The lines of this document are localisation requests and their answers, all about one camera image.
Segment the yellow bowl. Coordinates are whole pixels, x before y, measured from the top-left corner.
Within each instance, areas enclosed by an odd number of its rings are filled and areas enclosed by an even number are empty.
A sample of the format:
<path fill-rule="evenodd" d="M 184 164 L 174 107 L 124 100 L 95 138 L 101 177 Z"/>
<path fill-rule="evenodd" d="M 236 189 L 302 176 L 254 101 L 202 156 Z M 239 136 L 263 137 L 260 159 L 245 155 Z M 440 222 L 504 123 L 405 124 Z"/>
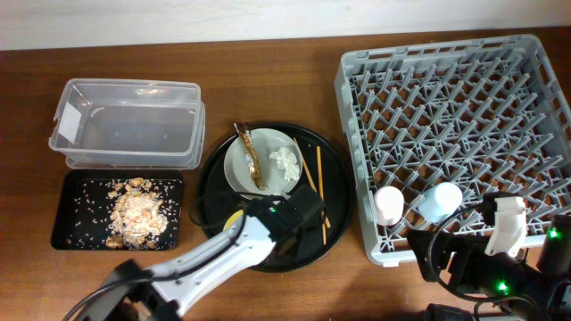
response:
<path fill-rule="evenodd" d="M 240 219 L 243 215 L 244 215 L 243 210 L 238 210 L 235 213 L 233 213 L 225 222 L 223 230 L 226 231 L 227 229 L 232 227 L 238 221 L 238 219 Z"/>

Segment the light blue cup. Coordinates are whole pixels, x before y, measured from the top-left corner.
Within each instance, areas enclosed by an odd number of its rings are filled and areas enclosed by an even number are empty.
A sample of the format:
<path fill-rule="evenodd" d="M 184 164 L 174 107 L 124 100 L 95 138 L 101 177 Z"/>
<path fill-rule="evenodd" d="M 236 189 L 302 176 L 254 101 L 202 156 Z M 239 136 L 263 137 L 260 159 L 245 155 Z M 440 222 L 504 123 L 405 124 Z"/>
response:
<path fill-rule="evenodd" d="M 418 205 L 419 214 L 433 224 L 440 224 L 462 203 L 463 195 L 457 185 L 442 182 L 423 193 L 424 200 Z"/>

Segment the pink cup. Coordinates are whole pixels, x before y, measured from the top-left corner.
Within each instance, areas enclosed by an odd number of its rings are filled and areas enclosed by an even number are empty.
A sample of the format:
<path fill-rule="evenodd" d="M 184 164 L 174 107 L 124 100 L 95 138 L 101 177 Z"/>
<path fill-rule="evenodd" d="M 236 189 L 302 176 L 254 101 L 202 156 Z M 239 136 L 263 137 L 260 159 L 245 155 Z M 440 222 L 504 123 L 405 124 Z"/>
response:
<path fill-rule="evenodd" d="M 402 218 L 404 197 L 400 189 L 393 186 L 379 188 L 374 194 L 374 203 L 380 226 L 393 226 Z"/>

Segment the food scraps and rice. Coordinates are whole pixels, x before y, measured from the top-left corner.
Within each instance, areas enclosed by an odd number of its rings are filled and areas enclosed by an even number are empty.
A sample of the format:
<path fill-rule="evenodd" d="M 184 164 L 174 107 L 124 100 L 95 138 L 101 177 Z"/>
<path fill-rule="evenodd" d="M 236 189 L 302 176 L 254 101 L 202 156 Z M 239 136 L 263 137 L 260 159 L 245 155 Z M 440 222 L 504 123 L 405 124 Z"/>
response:
<path fill-rule="evenodd" d="M 153 182 L 142 177 L 113 185 L 107 194 L 112 201 L 109 217 L 111 235 L 104 243 L 108 248 L 158 249 L 159 237 L 169 222 L 160 213 L 163 199 L 152 189 Z"/>

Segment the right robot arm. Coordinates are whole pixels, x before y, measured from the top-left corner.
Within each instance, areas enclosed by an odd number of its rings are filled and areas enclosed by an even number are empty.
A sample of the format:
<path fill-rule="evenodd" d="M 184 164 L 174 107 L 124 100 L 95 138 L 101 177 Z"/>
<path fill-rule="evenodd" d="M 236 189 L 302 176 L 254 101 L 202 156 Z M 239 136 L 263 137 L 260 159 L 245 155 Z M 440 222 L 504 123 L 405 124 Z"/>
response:
<path fill-rule="evenodd" d="M 570 318 L 569 216 L 552 219 L 535 267 L 507 253 L 485 254 L 485 236 L 413 230 L 407 240 L 423 279 L 476 309 L 492 303 L 524 320 Z"/>

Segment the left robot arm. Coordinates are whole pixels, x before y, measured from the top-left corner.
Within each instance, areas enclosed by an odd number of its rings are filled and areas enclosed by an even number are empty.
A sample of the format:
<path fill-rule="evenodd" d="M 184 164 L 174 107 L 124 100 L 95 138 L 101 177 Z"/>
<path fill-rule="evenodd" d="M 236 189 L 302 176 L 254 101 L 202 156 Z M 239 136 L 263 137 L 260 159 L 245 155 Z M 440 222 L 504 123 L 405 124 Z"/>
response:
<path fill-rule="evenodd" d="M 253 198 L 243 203 L 244 213 L 229 228 L 175 259 L 147 269 L 132 259 L 120 264 L 65 318 L 180 320 L 230 277 L 265 261 L 324 208 L 307 185 L 291 196 Z"/>

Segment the wooden chopstick left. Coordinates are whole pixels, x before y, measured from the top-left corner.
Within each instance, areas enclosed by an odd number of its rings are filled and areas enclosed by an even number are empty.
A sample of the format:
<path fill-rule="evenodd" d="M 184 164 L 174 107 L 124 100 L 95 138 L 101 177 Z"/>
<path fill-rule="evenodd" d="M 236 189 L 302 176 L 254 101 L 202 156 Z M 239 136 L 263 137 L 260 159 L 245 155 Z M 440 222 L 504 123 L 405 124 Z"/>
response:
<path fill-rule="evenodd" d="M 311 173 L 310 173 L 310 171 L 309 171 L 309 168 L 308 168 L 308 166 L 307 166 L 307 163 L 306 163 L 305 159 L 302 159 L 302 166 L 303 166 L 304 173 L 305 173 L 305 175 L 306 175 L 306 177 L 307 177 L 307 179 L 308 179 L 308 181 L 309 181 L 310 187 L 312 188 L 312 190 L 313 190 L 314 192 L 317 192 L 317 188 L 316 188 L 316 186 L 315 186 L 315 184 L 314 184 L 314 182 L 313 182 Z M 328 220 L 328 217 L 326 216 L 326 214 L 325 214 L 324 211 L 321 212 L 321 219 L 322 219 L 323 229 L 324 229 L 324 230 L 329 229 L 329 228 L 331 227 L 331 225 L 330 225 L 330 222 L 329 222 L 329 220 Z"/>

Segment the wooden chopstick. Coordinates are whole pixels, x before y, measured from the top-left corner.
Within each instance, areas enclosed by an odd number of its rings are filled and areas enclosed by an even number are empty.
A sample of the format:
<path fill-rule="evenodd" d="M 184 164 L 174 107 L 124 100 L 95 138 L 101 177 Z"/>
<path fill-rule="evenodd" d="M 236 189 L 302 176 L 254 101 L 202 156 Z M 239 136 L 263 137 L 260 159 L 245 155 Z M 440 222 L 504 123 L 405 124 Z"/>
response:
<path fill-rule="evenodd" d="M 318 145 L 316 147 L 316 157 L 317 157 L 317 166 L 318 166 L 318 183 L 319 183 L 319 196 L 321 200 L 324 202 L 324 189 L 323 189 L 323 176 L 322 176 L 322 159 L 321 159 L 321 148 Z M 322 221 L 322 243 L 323 245 L 327 245 L 327 223 L 326 223 L 327 216 L 325 215 L 325 211 L 322 210 L 321 212 L 321 221 Z"/>
<path fill-rule="evenodd" d="M 317 192 L 317 188 L 316 188 L 316 186 L 315 186 L 315 184 L 314 184 L 314 182 L 313 182 L 311 173 L 310 173 L 310 171 L 309 171 L 309 168 L 308 168 L 308 166 L 307 166 L 307 163 L 306 163 L 305 159 L 302 159 L 302 166 L 303 166 L 304 173 L 305 173 L 305 175 L 306 175 L 306 177 L 307 177 L 307 179 L 308 179 L 308 181 L 309 181 L 310 187 L 312 188 L 312 190 L 313 190 L 314 192 Z M 321 212 L 321 219 L 322 219 L 323 229 L 324 229 L 324 230 L 329 229 L 329 228 L 331 227 L 331 225 L 330 225 L 330 222 L 329 222 L 329 220 L 328 220 L 328 217 L 326 216 L 326 214 L 325 214 L 324 211 Z"/>

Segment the crumpled white napkin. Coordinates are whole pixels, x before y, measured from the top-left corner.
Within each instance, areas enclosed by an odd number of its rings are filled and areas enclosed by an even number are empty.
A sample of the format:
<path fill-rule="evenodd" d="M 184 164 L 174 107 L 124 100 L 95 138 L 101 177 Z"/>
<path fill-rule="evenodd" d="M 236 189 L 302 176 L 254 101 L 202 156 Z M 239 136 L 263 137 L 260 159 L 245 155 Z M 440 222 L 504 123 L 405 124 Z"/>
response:
<path fill-rule="evenodd" d="M 285 181 L 289 182 L 299 179 L 301 170 L 295 154 L 290 149 L 281 147 L 279 150 L 272 152 L 269 158 L 276 162 L 278 169 L 284 171 Z"/>

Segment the round black serving tray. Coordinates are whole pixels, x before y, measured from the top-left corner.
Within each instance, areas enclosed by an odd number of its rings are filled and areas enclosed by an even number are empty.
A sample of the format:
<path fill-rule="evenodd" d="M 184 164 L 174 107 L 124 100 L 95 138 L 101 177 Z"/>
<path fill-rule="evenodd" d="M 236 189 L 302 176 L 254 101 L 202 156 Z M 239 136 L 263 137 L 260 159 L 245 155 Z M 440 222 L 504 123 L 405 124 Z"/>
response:
<path fill-rule="evenodd" d="M 316 157 L 316 147 L 321 148 L 322 176 L 324 185 L 324 203 L 326 205 L 327 217 L 331 228 L 327 230 L 327 245 L 324 246 L 322 255 L 325 256 L 341 239 L 344 231 L 349 226 L 353 205 L 355 203 L 355 192 L 353 191 L 352 176 L 343 161 L 342 155 L 336 150 L 335 145 L 328 142 L 311 129 L 287 122 L 266 122 L 256 124 L 252 129 L 271 128 L 283 132 L 284 134 L 296 138 L 301 153 L 309 167 L 312 179 L 316 188 L 318 184 L 318 166 Z M 223 159 L 229 146 L 237 139 L 237 134 L 233 134 L 209 156 L 197 187 L 196 196 L 215 192 L 233 191 L 223 173 Z M 238 210 L 241 205 L 237 198 L 229 198 L 222 201 L 223 197 L 208 199 L 197 206 L 196 211 L 191 210 L 193 216 L 201 224 L 210 225 L 219 223 L 223 218 L 228 218 L 230 210 Z M 311 263 L 268 263 L 263 261 L 253 270 L 267 273 L 281 273 L 297 268 L 302 268 Z"/>

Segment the wooden chopstick right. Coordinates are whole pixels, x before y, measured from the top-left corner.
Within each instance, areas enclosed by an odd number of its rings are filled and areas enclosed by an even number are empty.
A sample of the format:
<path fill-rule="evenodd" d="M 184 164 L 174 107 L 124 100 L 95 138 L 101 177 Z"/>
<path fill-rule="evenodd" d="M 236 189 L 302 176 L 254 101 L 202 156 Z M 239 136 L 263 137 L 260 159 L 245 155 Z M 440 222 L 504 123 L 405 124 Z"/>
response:
<path fill-rule="evenodd" d="M 323 189 L 323 176 L 322 176 L 322 159 L 321 159 L 321 148 L 318 145 L 316 147 L 316 157 L 317 157 L 317 166 L 318 166 L 318 183 L 319 183 L 319 196 L 321 200 L 324 202 L 324 189 Z M 325 215 L 325 211 L 322 210 L 321 212 L 321 221 L 322 221 L 322 243 L 323 245 L 327 245 L 327 223 L 326 223 L 327 216 Z"/>

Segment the grey round plate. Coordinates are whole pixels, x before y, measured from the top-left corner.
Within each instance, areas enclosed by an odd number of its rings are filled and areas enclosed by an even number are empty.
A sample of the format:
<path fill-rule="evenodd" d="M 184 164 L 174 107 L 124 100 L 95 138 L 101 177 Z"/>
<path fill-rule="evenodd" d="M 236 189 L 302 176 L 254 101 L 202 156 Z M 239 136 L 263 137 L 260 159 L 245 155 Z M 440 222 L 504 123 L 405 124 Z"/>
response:
<path fill-rule="evenodd" d="M 263 195 L 290 193 L 298 184 L 302 175 L 302 153 L 294 140 L 275 129 L 257 128 L 251 130 L 253 146 L 261 165 L 262 181 L 266 186 L 259 190 L 250 178 L 244 150 L 237 138 L 228 148 L 224 158 L 224 173 L 231 188 L 237 192 L 250 192 Z M 276 162 L 269 158 L 272 152 L 287 147 L 296 156 L 301 174 L 298 180 L 285 181 L 284 171 L 277 168 Z"/>

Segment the brown snack wrapper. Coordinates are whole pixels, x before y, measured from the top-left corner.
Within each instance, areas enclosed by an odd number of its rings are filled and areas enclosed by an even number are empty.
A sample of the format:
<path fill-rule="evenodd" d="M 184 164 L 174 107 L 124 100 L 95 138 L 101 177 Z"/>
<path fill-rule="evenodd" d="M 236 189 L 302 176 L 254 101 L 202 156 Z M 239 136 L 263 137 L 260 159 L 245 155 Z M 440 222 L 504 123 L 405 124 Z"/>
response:
<path fill-rule="evenodd" d="M 251 130 L 243 122 L 235 122 L 234 126 L 238 139 L 243 146 L 244 157 L 250 178 L 259 190 L 264 190 L 266 186 L 262 181 L 261 165 L 253 146 Z"/>

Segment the black rectangular tray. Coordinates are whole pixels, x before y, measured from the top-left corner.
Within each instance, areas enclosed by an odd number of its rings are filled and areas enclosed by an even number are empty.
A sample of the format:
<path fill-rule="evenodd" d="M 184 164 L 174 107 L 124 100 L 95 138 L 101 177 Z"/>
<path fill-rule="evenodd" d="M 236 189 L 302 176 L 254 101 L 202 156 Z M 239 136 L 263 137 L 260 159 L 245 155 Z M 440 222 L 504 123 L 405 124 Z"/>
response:
<path fill-rule="evenodd" d="M 162 201 L 158 214 L 166 218 L 163 232 L 125 242 L 123 250 L 166 251 L 178 241 L 184 195 L 183 176 L 176 170 L 74 169 L 64 179 L 51 245 L 56 250 L 108 250 L 117 243 L 112 211 L 126 192 L 125 184 L 141 178 Z"/>

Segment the clear plastic bin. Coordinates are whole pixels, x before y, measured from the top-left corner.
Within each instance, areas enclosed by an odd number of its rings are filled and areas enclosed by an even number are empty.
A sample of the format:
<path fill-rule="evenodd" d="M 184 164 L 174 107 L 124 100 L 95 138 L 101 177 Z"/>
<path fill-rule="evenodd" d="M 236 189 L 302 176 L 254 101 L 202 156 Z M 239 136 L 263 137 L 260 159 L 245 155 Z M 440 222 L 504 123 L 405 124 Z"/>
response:
<path fill-rule="evenodd" d="M 195 169 L 205 122 L 196 83 L 73 78 L 62 91 L 48 145 L 75 169 Z"/>

